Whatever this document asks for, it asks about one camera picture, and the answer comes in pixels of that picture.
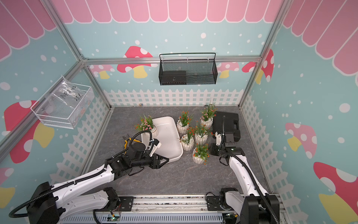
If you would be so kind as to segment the red flower pot front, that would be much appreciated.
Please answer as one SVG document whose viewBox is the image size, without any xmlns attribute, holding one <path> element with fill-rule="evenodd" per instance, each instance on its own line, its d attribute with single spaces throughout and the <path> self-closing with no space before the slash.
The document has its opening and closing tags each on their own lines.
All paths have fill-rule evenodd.
<svg viewBox="0 0 358 224">
<path fill-rule="evenodd" d="M 196 164 L 206 165 L 209 157 L 209 147 L 207 144 L 196 144 L 193 150 L 192 159 Z"/>
</svg>

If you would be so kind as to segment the green plant pot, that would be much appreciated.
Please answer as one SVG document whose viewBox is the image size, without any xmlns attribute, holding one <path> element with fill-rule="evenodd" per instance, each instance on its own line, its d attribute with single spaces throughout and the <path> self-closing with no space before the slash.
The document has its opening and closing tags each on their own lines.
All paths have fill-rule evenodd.
<svg viewBox="0 0 358 224">
<path fill-rule="evenodd" d="M 204 145 L 208 140 L 209 129 L 205 125 L 197 124 L 195 127 L 195 143 L 199 145 Z"/>
</svg>

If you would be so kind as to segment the pink flower white pot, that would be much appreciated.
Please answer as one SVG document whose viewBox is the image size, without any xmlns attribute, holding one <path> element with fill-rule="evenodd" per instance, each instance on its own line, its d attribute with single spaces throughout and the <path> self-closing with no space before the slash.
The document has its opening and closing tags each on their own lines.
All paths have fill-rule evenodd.
<svg viewBox="0 0 358 224">
<path fill-rule="evenodd" d="M 151 115 L 141 116 L 140 122 L 135 126 L 135 129 L 138 131 L 151 131 L 152 138 L 156 138 L 158 135 L 158 129 L 155 126 Z"/>
</svg>

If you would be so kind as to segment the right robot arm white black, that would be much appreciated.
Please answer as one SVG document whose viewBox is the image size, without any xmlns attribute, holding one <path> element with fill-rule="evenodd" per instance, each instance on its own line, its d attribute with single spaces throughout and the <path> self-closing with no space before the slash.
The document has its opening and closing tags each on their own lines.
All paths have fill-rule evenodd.
<svg viewBox="0 0 358 224">
<path fill-rule="evenodd" d="M 233 170 L 242 193 L 236 188 L 222 188 L 218 196 L 206 194 L 208 210 L 223 211 L 224 224 L 280 223 L 277 196 L 269 194 L 260 184 L 239 147 L 239 115 L 218 112 L 213 118 L 212 131 L 216 142 L 211 144 L 209 152 Z"/>
</svg>

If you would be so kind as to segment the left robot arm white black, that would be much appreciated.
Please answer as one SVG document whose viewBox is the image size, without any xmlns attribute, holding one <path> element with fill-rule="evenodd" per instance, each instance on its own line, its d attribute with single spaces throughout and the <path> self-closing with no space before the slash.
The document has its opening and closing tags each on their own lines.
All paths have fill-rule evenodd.
<svg viewBox="0 0 358 224">
<path fill-rule="evenodd" d="M 72 180 L 50 185 L 40 184 L 30 200 L 15 207 L 10 218 L 28 217 L 31 224 L 58 224 L 65 218 L 86 211 L 113 211 L 121 201 L 113 188 L 105 188 L 96 193 L 87 192 L 123 176 L 133 176 L 133 168 L 145 167 L 160 169 L 169 158 L 156 154 L 161 146 L 158 139 L 148 131 L 149 144 L 130 140 L 127 147 L 106 159 L 99 168 Z"/>
</svg>

